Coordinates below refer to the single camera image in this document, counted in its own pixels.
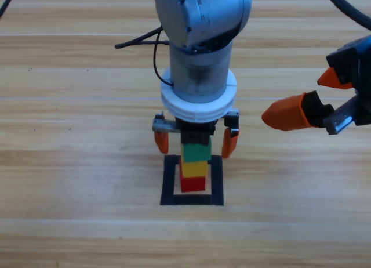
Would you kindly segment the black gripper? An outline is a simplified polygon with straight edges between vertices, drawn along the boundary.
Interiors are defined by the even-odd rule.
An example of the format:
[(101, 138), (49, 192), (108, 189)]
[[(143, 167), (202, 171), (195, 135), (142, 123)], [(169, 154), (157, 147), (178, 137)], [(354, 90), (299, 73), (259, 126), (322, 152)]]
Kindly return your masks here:
[(354, 123), (370, 124), (370, 36), (345, 44), (327, 55), (329, 68), (317, 84), (335, 89), (355, 89), (355, 96), (334, 111), (316, 91), (273, 102), (262, 114), (263, 122), (281, 131), (323, 128), (336, 135)]
[[(224, 120), (225, 130), (221, 156), (229, 158), (237, 145), (239, 130), (239, 109), (232, 108), (222, 119)], [(159, 151), (167, 154), (169, 151), (169, 134), (179, 133), (182, 144), (200, 144), (207, 146), (209, 137), (214, 135), (218, 120), (208, 122), (190, 122), (179, 118), (174, 120), (166, 119), (162, 114), (157, 114), (152, 122), (154, 139)]]

